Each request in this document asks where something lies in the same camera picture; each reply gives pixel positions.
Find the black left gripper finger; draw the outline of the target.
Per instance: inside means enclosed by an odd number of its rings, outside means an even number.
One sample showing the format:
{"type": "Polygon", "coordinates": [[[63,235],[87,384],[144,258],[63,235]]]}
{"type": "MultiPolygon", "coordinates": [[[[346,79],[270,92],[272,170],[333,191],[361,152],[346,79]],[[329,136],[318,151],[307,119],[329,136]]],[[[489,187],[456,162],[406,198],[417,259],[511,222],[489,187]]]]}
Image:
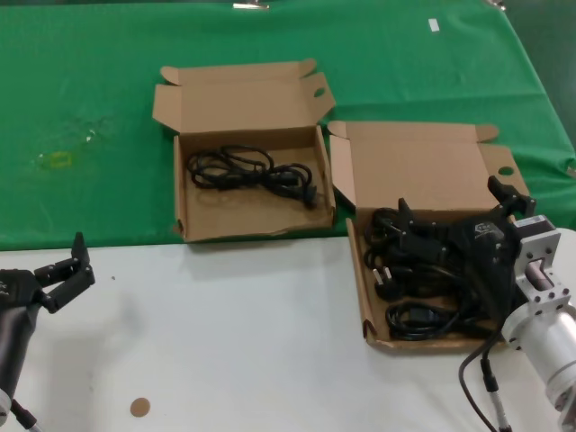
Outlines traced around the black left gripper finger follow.
{"type": "Polygon", "coordinates": [[[35,270],[38,282],[64,282],[89,267],[90,257],[84,235],[77,232],[71,248],[71,258],[35,270]]]}
{"type": "Polygon", "coordinates": [[[49,313],[56,313],[95,283],[92,269],[80,269],[51,292],[45,294],[41,304],[49,313]]]}

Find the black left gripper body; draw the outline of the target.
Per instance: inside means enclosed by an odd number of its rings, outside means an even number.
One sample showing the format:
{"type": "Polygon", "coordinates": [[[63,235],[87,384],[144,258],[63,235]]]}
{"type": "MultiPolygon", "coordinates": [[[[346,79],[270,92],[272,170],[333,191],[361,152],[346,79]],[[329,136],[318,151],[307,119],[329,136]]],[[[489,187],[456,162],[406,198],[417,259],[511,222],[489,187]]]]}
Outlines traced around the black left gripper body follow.
{"type": "Polygon", "coordinates": [[[29,312],[36,316],[41,308],[42,286],[29,270],[1,271],[1,315],[29,312]]]}

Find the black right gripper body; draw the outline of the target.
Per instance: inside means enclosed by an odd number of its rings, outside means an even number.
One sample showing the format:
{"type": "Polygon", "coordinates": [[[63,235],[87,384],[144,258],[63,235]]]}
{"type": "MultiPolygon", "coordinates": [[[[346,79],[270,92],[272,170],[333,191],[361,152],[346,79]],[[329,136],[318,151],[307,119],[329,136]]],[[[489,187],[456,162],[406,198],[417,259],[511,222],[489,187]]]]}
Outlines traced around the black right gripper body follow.
{"type": "Polygon", "coordinates": [[[457,220],[451,225],[451,244],[468,265],[512,266],[518,255],[504,205],[457,220]]]}

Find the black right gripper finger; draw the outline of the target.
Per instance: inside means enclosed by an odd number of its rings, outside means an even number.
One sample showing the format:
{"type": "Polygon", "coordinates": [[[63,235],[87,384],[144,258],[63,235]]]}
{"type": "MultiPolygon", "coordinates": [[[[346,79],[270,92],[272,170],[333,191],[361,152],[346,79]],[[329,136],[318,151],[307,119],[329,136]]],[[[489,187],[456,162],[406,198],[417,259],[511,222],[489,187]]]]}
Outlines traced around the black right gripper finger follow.
{"type": "Polygon", "coordinates": [[[491,211],[497,218],[506,219],[516,214],[523,217],[535,215],[536,200],[520,193],[511,184],[503,184],[495,175],[489,177],[488,189],[499,203],[491,211]]]}
{"type": "Polygon", "coordinates": [[[447,260],[452,224],[417,219],[403,198],[398,200],[397,228],[400,249],[420,260],[447,260]]]}

